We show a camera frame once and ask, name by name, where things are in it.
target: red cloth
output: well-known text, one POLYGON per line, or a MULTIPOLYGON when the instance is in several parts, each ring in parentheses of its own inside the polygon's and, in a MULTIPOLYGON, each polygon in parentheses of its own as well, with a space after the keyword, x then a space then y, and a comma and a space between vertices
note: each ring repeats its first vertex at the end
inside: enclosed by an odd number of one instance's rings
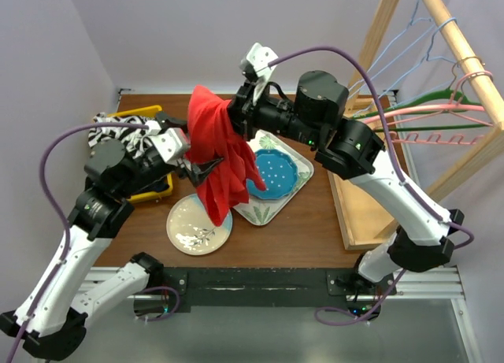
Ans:
POLYGON ((216 226, 222 225, 230 208, 249 202, 246 179, 253 180, 259 190, 266 190, 255 165, 254 152, 231 126, 227 111, 229 102, 198 85, 187 111, 187 129, 191 137, 189 161, 201 164, 224 157, 196 189, 216 226))

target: zebra print cloth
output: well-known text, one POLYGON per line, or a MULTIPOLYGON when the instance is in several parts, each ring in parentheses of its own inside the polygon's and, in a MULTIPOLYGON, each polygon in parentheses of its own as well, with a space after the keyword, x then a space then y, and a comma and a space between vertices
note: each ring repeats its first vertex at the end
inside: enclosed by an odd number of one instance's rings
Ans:
MULTIPOLYGON (((121 123, 145 124, 149 120, 152 120, 152 118, 134 115, 130 117, 108 117, 105 113, 99 113, 93 117, 93 121, 95 123, 117 121, 121 123)), ((137 158, 151 146, 151 144, 143 138, 146 133, 147 131, 145 129, 96 127, 89 130, 87 142, 89 143, 89 147, 92 149, 93 146, 101 141, 118 139, 126 146, 126 150, 133 156, 133 158, 137 158)))

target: yellow bin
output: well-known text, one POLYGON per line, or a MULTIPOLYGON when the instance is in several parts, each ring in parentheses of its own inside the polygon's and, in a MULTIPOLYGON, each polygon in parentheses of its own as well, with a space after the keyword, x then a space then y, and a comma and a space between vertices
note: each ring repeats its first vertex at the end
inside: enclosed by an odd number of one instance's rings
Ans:
MULTIPOLYGON (((141 117, 154 117, 156 113, 162 111, 162 107, 159 105, 143 107, 141 109, 130 109, 129 111, 123 111, 122 113, 111 113, 107 115, 108 117, 127 117, 131 115, 138 115, 141 117)), ((162 192, 150 191, 144 192, 143 194, 133 195, 129 198, 131 203, 145 202, 146 200, 161 199, 172 194, 173 191, 173 181, 172 173, 166 176, 166 183, 168 184, 168 190, 162 192)))

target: wooden frame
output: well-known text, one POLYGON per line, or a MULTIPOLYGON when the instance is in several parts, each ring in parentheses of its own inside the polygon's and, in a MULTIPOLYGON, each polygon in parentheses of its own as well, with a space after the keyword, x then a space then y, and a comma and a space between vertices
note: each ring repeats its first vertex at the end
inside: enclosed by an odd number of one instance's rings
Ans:
MULTIPOLYGON (((399 0, 380 0, 373 22, 365 38, 359 55, 359 62, 369 69, 380 47, 385 31, 394 14, 399 0)), ((451 18, 450 12, 442 0, 422 0, 435 23, 440 26, 451 18)), ((464 73, 484 70, 480 60, 474 54, 455 21, 446 23, 440 33, 450 47, 464 73)), ((352 76, 349 86, 360 79, 357 71, 352 76)), ((437 202, 464 183, 468 178, 504 152, 504 100, 488 76, 469 78, 469 84, 492 119, 494 127, 463 158, 449 168, 427 189, 427 193, 437 202)), ((352 115, 363 105, 356 103, 355 95, 349 99, 346 115, 352 115)), ((343 241, 347 249, 368 249, 388 239, 397 228, 391 216, 369 195, 329 173, 332 194, 342 230, 343 241), (359 207, 348 205, 350 199, 358 199, 359 207), (361 224, 372 224, 361 228, 361 224)))

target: white tray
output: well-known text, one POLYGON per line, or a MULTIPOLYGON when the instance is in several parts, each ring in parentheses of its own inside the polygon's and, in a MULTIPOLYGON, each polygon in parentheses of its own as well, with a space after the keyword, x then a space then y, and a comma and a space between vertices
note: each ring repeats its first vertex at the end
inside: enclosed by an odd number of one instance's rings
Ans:
POLYGON ((236 212, 245 217, 251 224, 266 225, 312 177, 313 165, 282 140, 266 131, 259 130, 255 138, 250 140, 248 144, 254 152, 260 149, 277 149, 291 156, 292 161, 298 166, 298 182, 288 196, 278 200, 261 200, 251 196, 248 204, 240 203, 234 207, 236 212))

